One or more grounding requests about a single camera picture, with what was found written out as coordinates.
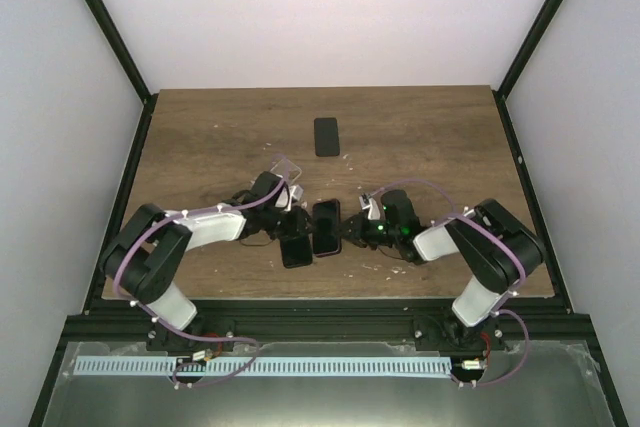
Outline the black phone case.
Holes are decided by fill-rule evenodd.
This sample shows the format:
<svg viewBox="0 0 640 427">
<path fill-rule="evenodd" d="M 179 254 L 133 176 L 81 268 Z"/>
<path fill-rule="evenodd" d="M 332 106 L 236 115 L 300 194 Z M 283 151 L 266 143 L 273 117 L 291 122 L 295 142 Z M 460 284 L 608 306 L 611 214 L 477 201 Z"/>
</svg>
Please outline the black phone case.
<svg viewBox="0 0 640 427">
<path fill-rule="evenodd" d="M 313 263 L 313 250 L 308 236 L 281 240 L 280 252 L 283 266 L 294 269 Z"/>
</svg>

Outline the pink phone black screen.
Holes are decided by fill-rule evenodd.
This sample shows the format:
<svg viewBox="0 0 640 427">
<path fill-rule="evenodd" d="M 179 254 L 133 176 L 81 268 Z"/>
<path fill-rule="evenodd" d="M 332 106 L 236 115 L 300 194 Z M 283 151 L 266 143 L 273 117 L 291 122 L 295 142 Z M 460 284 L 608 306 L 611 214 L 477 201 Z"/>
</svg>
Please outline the pink phone black screen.
<svg viewBox="0 0 640 427">
<path fill-rule="evenodd" d="M 326 257 L 340 253 L 340 202 L 331 199 L 314 204 L 312 223 L 313 254 L 316 257 Z"/>
</svg>

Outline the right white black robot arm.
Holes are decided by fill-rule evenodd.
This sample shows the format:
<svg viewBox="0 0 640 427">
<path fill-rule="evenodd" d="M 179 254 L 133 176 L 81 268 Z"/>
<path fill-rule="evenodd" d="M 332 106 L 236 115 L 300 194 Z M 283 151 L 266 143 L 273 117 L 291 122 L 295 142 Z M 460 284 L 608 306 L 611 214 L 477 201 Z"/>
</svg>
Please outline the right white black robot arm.
<svg viewBox="0 0 640 427">
<path fill-rule="evenodd" d="M 472 346 L 481 325 L 546 262 L 539 238 L 495 199 L 486 199 L 463 214 L 450 213 L 429 226 L 421 223 L 407 193 L 384 193 L 379 201 L 360 198 L 361 211 L 339 227 L 341 237 L 359 248 L 395 249 L 415 265 L 459 254 L 471 278 L 445 317 L 443 336 L 458 350 Z"/>
</svg>

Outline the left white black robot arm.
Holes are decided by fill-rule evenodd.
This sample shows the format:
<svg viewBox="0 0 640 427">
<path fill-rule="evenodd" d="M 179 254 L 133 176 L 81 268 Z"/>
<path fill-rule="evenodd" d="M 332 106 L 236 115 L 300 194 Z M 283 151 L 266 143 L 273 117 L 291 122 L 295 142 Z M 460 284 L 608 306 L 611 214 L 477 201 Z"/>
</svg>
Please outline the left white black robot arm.
<svg viewBox="0 0 640 427">
<path fill-rule="evenodd" d="M 279 243 L 285 268 L 309 266 L 311 218 L 300 205 L 302 196 L 303 188 L 286 174 L 264 171 L 249 190 L 211 207 L 173 211 L 144 204 L 106 247 L 98 267 L 112 280 L 116 296 L 170 325 L 169 338 L 178 348 L 194 350 L 205 328 L 195 319 L 196 306 L 174 281 L 184 255 L 263 232 Z"/>
</svg>

